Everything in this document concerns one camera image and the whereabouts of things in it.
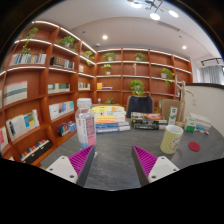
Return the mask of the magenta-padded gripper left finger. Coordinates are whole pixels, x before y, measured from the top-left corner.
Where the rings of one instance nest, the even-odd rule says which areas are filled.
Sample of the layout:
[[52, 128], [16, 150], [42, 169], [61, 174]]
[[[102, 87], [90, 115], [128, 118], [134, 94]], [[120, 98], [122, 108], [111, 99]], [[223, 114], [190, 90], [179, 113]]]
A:
[[95, 147], [88, 146], [70, 157], [59, 157], [47, 168], [47, 171], [83, 187], [85, 185], [94, 154]]

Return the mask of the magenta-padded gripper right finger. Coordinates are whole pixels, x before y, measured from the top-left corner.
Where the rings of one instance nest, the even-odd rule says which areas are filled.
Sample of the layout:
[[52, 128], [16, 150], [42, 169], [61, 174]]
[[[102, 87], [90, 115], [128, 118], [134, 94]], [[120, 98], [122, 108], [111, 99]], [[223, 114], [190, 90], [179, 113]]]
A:
[[156, 157], [136, 145], [132, 146], [132, 158], [141, 186], [145, 186], [179, 170], [167, 157]]

